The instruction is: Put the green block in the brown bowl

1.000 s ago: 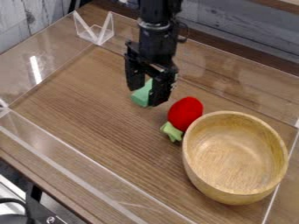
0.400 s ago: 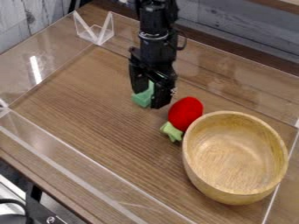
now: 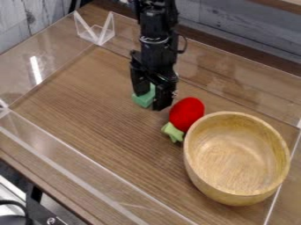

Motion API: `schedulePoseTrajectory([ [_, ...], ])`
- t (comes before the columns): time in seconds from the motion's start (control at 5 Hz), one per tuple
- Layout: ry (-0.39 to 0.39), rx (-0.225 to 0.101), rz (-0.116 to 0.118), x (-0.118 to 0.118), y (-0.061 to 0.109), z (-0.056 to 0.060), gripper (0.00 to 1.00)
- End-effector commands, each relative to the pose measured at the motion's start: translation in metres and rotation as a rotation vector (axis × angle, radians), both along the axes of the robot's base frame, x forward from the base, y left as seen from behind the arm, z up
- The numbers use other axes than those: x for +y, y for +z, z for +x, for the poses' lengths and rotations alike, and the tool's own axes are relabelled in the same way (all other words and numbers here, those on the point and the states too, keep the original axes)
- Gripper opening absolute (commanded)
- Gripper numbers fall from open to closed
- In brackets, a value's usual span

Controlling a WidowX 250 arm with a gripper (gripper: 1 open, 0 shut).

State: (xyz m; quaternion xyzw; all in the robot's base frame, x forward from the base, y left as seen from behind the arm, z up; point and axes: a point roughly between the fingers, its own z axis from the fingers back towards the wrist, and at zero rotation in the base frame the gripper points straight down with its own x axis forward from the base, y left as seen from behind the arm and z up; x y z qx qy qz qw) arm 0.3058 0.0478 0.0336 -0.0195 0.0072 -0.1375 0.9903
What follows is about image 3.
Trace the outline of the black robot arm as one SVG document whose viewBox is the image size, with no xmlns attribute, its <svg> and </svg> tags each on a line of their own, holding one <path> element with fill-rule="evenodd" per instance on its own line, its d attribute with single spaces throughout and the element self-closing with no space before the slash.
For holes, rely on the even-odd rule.
<svg viewBox="0 0 301 225">
<path fill-rule="evenodd" d="M 175 0 L 131 0 L 131 3 L 140 26 L 140 51 L 131 50 L 132 96 L 139 105 L 160 111 L 172 103 L 179 81 L 174 65 L 188 43 L 179 49 Z"/>
</svg>

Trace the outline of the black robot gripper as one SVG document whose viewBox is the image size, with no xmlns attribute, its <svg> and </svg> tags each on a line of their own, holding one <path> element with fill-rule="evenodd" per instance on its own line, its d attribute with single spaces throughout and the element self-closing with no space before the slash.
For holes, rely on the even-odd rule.
<svg viewBox="0 0 301 225">
<path fill-rule="evenodd" d="M 179 37 L 140 36 L 140 50 L 131 50 L 131 85 L 136 96 L 151 91 L 155 83 L 152 110 L 167 108 L 174 99 L 178 75 L 174 70 L 179 54 Z"/>
</svg>

